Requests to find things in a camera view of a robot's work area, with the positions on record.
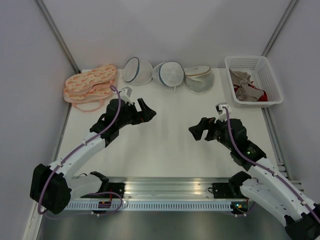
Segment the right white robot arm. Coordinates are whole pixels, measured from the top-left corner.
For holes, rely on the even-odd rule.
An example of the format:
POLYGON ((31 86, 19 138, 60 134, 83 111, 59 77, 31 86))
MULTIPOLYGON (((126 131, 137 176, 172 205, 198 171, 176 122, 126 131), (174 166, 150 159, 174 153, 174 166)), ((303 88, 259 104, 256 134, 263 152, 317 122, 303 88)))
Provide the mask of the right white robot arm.
POLYGON ((284 226, 292 240, 315 240, 320 236, 320 205, 298 190, 248 139, 241 120, 203 117, 188 130, 196 141, 206 131, 204 139, 225 146, 233 161, 243 168, 228 180, 231 196, 244 196, 260 205, 284 226))

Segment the blue-trimmed mesh laundry bag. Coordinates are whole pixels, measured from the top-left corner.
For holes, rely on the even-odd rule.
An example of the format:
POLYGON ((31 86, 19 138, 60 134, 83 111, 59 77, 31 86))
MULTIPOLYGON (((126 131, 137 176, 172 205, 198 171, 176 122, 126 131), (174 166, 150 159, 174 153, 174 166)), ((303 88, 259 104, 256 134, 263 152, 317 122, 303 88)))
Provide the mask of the blue-trimmed mesh laundry bag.
POLYGON ((162 86, 173 88, 175 92, 185 80, 185 71, 178 62, 163 62, 153 69, 152 79, 162 86))

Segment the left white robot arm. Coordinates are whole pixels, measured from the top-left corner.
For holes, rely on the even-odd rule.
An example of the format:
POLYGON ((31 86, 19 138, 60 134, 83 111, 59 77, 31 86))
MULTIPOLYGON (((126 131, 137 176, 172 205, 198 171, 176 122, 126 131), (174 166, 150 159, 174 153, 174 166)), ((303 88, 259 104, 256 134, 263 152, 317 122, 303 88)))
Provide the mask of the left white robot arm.
POLYGON ((149 108, 142 98, 137 110, 134 103, 123 99, 112 99, 98 121, 90 128, 82 143, 65 157, 49 165, 39 164, 33 171, 30 197, 38 204, 38 213, 49 211, 61 213, 71 200, 78 198, 110 198, 109 178, 97 171, 85 177, 75 178, 75 174, 94 155, 108 147, 127 125, 139 125, 151 121, 156 111, 149 108))

